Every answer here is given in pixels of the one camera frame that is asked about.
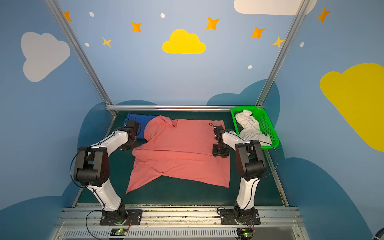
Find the pink t shirt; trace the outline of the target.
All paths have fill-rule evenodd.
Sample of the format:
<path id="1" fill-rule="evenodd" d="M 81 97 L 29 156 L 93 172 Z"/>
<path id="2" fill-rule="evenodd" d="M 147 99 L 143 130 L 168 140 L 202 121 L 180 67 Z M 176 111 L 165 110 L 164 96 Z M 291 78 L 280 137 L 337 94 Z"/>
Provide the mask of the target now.
<path id="1" fill-rule="evenodd" d="M 172 120 L 158 116 L 144 130 L 147 143 L 135 148 L 134 167 L 127 192 L 137 190 L 161 177 L 202 182 L 228 188 L 230 158 L 214 157 L 214 128 L 223 120 Z"/>

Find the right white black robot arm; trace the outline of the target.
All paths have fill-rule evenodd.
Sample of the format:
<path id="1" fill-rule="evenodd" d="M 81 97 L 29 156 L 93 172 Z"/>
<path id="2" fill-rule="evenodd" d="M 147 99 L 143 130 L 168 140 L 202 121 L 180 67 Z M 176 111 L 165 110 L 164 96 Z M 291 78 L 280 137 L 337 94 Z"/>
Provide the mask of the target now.
<path id="1" fill-rule="evenodd" d="M 213 145 L 213 156 L 226 158 L 230 149 L 236 152 L 236 167 L 241 177 L 239 194 L 232 213 L 232 218 L 239 224 L 256 221 L 255 194 L 258 183 L 262 179 L 266 169 L 266 161 L 262 145 L 258 140 L 243 140 L 235 132 L 225 130 L 223 126 L 214 128 L 216 144 Z"/>

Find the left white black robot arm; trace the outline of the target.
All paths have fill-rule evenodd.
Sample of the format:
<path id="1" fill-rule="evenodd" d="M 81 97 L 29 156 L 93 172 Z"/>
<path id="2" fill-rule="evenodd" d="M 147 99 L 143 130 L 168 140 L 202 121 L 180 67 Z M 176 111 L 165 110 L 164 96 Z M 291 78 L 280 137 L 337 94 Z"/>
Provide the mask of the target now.
<path id="1" fill-rule="evenodd" d="M 80 187 L 93 193 L 102 205 L 103 226 L 122 226 L 129 219 L 124 201 L 114 190 L 111 181 L 109 156 L 116 150 L 132 150 L 138 146 L 137 136 L 141 125 L 135 120 L 127 120 L 122 128 L 117 128 L 109 136 L 88 147 L 78 149 L 74 157 L 75 166 L 70 174 Z"/>

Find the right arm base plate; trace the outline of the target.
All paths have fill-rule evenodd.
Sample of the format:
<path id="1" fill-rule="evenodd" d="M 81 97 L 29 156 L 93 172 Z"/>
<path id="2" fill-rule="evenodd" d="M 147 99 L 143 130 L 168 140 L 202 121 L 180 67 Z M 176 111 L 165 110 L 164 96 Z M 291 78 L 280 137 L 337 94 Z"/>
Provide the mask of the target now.
<path id="1" fill-rule="evenodd" d="M 217 209 L 222 225 L 260 225 L 259 212 L 255 208 L 248 210 Z"/>

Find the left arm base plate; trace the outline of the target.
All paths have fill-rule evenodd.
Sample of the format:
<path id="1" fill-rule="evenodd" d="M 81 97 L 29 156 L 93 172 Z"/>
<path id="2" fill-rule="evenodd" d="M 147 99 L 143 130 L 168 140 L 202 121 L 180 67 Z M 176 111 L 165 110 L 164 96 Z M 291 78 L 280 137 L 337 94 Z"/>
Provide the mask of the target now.
<path id="1" fill-rule="evenodd" d="M 141 223 L 143 211 L 139 209 L 102 211 L 100 226 L 138 226 Z"/>

